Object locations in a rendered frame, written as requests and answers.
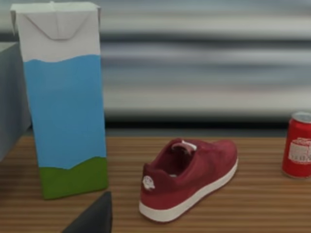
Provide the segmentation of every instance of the green carton bottom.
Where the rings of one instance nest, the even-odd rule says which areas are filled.
[[[94,157],[71,169],[39,167],[44,199],[62,198],[108,187],[106,158]]]

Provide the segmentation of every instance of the shoe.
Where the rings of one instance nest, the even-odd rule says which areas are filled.
[[[229,182],[237,166],[230,140],[174,139],[143,167],[139,211],[156,222],[173,221]]]

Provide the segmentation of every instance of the black object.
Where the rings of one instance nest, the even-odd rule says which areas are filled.
[[[104,193],[82,212],[62,233],[111,233],[111,192]]]

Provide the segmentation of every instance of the wooden surface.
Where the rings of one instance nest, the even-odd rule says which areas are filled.
[[[235,178],[165,225],[138,213],[141,169],[169,138],[108,138],[113,233],[310,233],[311,181],[282,175],[283,138],[237,138]],[[41,197],[35,147],[24,137],[0,163],[0,233],[58,233],[102,192]]]

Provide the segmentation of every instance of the shoe sole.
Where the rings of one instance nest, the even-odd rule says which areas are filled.
[[[236,161],[235,165],[232,167],[232,169],[225,174],[220,179],[216,180],[213,183],[210,183],[200,190],[198,190],[195,194],[193,194],[191,197],[189,197],[187,200],[183,201],[182,203],[178,204],[177,206],[174,206],[173,208],[167,209],[167,210],[157,210],[152,209],[146,205],[144,205],[141,201],[139,202],[139,211],[141,214],[143,214],[148,219],[165,223],[165,222],[171,222],[178,217],[180,217],[183,213],[185,213],[187,210],[189,210],[192,206],[194,206],[197,202],[199,202],[202,198],[207,196],[208,194],[216,191],[217,189],[220,189],[223,187],[226,183],[228,183],[232,177],[234,176],[235,172],[238,168],[238,160]]]

